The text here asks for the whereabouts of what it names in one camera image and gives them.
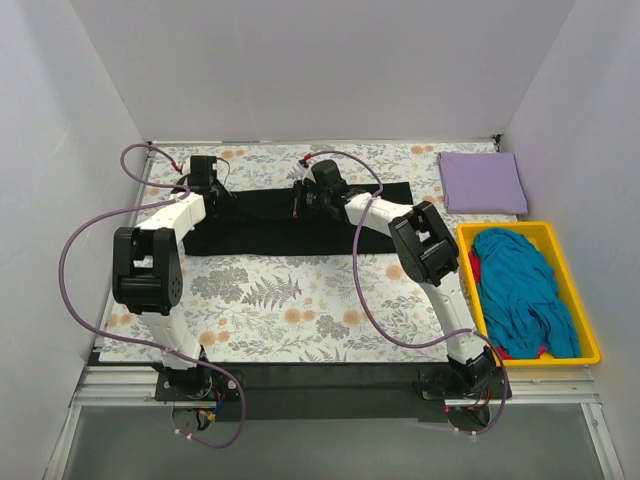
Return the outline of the black t-shirt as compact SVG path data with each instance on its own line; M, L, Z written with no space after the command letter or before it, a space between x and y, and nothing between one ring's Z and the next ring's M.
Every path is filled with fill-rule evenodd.
M235 209L207 217L183 239L189 256L330 256L352 253L355 227L331 218L292 216L292 188L239 191Z

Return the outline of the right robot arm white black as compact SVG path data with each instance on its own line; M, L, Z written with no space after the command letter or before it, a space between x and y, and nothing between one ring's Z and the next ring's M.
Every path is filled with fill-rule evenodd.
M374 329L390 343L405 349L446 345L448 367L444 373L421 380L431 395L475 397L490 391L496 370L492 345L481 334L464 298L459 279L459 247L429 202L406 205L382 198L384 186L373 174L377 189L368 193L348 185L333 160L315 162L312 154L299 161L302 177L294 183L293 215L324 214L356 227L352 241L352 273L356 293ZM443 336L422 344L392 337L374 319L361 289L358 249L363 230L392 240L404 273L426 294Z

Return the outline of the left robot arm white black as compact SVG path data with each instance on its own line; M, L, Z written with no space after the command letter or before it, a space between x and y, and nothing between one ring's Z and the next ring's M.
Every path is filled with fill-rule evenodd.
M172 310L183 294L182 240L205 219L208 206L216 207L232 198L218 180L219 161L215 156L192 156L181 179L190 192L181 198L183 192L177 190L172 204L114 234L114 299L142 322L161 351L162 361L154 369L165 376L170 387L193 400L211 392L213 377L210 369L190 361L205 362L204 347Z

